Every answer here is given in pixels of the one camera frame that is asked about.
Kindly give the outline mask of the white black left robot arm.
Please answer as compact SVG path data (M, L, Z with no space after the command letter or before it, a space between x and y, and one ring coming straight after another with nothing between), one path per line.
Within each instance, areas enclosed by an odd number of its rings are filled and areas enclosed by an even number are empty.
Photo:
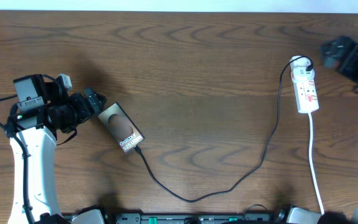
M70 77L28 75L13 81L18 103L11 108L6 135L14 153L14 202L9 223L67 223L55 185L57 131L77 135L77 126L99 114L106 97L87 88L68 94Z

